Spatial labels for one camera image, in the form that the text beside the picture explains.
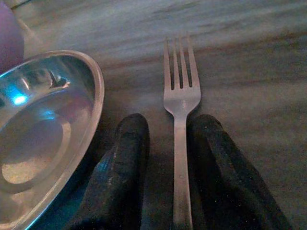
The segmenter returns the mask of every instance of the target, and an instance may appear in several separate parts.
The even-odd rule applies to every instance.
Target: marble table surface
[[[295,229],[307,229],[306,0],[31,0],[14,9],[25,57],[92,56],[106,84],[101,145],[143,114],[151,152],[142,230],[172,218],[173,120],[163,107],[163,42],[189,31],[202,100],[255,165]]]

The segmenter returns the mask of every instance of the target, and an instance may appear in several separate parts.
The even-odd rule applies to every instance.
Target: fork tine
[[[189,51],[189,62],[190,62],[190,69],[191,69],[191,79],[192,79],[192,87],[200,86],[200,79],[198,77],[197,67],[196,67],[196,61],[194,57],[194,51],[191,45],[190,36],[187,34],[187,40],[188,40],[188,51]]]
[[[176,51],[176,39],[173,42],[173,56],[174,56],[174,89],[180,89],[180,79],[179,79],[179,67],[177,61],[177,51]]]
[[[171,88],[171,70],[169,67],[168,40],[166,38],[164,42],[164,89],[170,90]]]
[[[183,87],[189,87],[189,79],[188,79],[188,72],[187,72],[187,65],[184,59],[184,53],[182,48],[182,38],[181,35],[179,36],[179,49],[180,49],[180,60],[181,60],[181,70],[182,70],[182,81]]]

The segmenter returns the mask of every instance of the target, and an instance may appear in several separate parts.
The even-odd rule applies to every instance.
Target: fork head
[[[187,65],[184,57],[182,38],[179,37],[179,53],[181,63],[181,76],[179,76],[179,66],[177,61],[176,39],[173,41],[173,62],[174,74],[171,77],[168,40],[164,45],[164,107],[174,117],[186,118],[188,114],[195,109],[201,101],[200,80],[198,77],[193,48],[187,35],[189,69],[188,75]]]

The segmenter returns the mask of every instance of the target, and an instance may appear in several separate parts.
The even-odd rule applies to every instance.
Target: tabletop
[[[220,120],[293,227],[307,229],[306,0],[31,0],[14,13],[26,58],[73,49],[100,65],[103,147],[122,118],[146,117],[151,151],[142,230],[167,229],[172,219],[173,120],[163,107],[163,42],[186,31],[202,91],[192,116]]]

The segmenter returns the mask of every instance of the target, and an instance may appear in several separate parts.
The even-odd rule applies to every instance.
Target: bowl rim
[[[37,61],[39,59],[50,58],[54,56],[70,56],[77,58],[83,61],[88,68],[91,70],[94,78],[94,87],[95,87],[95,94],[94,94],[94,108],[92,112],[91,121],[89,122],[89,126],[86,129],[83,139],[80,143],[80,147],[78,152],[75,154],[75,157],[67,164],[66,169],[64,170],[63,174],[56,183],[51,187],[51,189],[47,192],[44,198],[24,217],[22,220],[17,223],[12,229],[28,229],[34,222],[40,218],[40,216],[47,210],[49,205],[52,201],[57,197],[60,191],[64,188],[68,180],[71,178],[75,170],[77,169],[79,163],[83,159],[93,137],[96,132],[101,113],[104,103],[105,97],[105,84],[103,79],[102,71],[98,65],[98,63],[89,55],[75,51],[75,50],[54,50],[48,51],[46,53],[42,53],[33,57],[26,59],[20,65],[15,66],[14,68],[0,74],[5,75],[9,72],[14,71],[24,65],[27,65],[33,61]]]

